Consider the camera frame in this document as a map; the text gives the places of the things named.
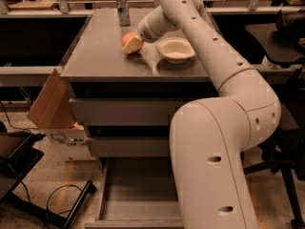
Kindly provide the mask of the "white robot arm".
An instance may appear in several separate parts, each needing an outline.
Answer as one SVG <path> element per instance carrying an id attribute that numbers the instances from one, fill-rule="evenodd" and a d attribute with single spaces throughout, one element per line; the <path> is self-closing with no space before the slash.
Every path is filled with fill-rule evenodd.
<path id="1" fill-rule="evenodd" d="M 123 51 L 139 52 L 169 31 L 183 31 L 218 92 L 185 104 L 171 123 L 170 154 L 184 229 L 259 229 L 240 155 L 272 135 L 280 102 L 202 12 L 201 0 L 160 0 Z"/>

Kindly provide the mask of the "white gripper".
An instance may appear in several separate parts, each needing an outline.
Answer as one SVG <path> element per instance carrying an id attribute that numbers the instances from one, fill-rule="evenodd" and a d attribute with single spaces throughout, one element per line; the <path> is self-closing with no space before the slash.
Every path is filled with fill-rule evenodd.
<path id="1" fill-rule="evenodd" d="M 145 16 L 138 25 L 137 31 L 140 37 L 148 43 L 155 42 L 164 34 L 164 16 L 148 14 Z M 122 48 L 124 54 L 134 54 L 140 52 L 143 48 L 143 40 L 138 36 L 133 37 Z"/>

